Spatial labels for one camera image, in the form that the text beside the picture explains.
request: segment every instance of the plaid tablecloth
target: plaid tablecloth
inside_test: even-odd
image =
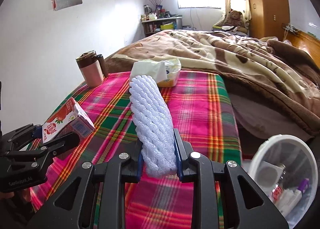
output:
[[[47,172],[48,181],[31,189],[35,209],[42,206],[75,167],[85,161],[94,164],[108,161],[122,141],[137,139],[130,110],[129,75],[129,72],[110,74],[94,89],[82,84],[64,100],[74,97],[94,122],[96,130],[65,160],[54,158]],[[175,87],[160,91],[168,104],[174,127],[195,151],[214,161],[232,159],[240,163],[235,117],[220,76],[182,71]],[[39,141],[35,141],[31,148],[35,149],[38,144]],[[139,184],[126,185],[126,227],[190,228],[192,198],[192,183],[182,184],[177,176],[150,178],[144,172]]]

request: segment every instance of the pink mug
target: pink mug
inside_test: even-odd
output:
[[[76,58],[79,69],[89,87],[97,87],[102,84],[103,76],[108,77],[108,70],[103,56],[95,51],[89,51]]]

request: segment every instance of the mug handle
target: mug handle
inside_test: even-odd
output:
[[[108,69],[107,69],[107,66],[104,62],[104,58],[103,58],[103,55],[102,54],[98,54],[96,55],[98,61],[99,61],[99,64],[100,64],[100,67],[101,67],[101,70],[102,70],[102,73],[104,75],[104,77],[108,77],[109,76],[109,73],[108,73]]]

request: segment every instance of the yellow box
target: yellow box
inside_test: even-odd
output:
[[[161,30],[173,30],[174,25],[173,24],[161,25],[160,28],[161,28]]]

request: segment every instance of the patterned blanket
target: patterned blanket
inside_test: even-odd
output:
[[[64,100],[74,97],[94,122],[96,130],[65,160],[54,158],[47,172],[48,181],[31,189],[31,201],[36,210],[83,162],[108,161],[119,144],[137,139],[130,110],[129,75],[129,72],[110,74],[94,89],[82,84]],[[168,104],[174,127],[195,151],[214,161],[232,159],[241,163],[235,118],[221,77],[182,71],[175,87],[160,91]],[[39,142],[35,141],[31,149]],[[177,176],[150,178],[144,172],[140,183],[126,184],[125,189],[127,228],[190,228],[192,183],[182,184]]]
[[[183,69],[219,74],[229,93],[288,116],[312,136],[319,133],[319,68],[306,52],[276,40],[166,30],[119,50],[106,65],[110,72],[130,71],[137,60],[174,58]]]

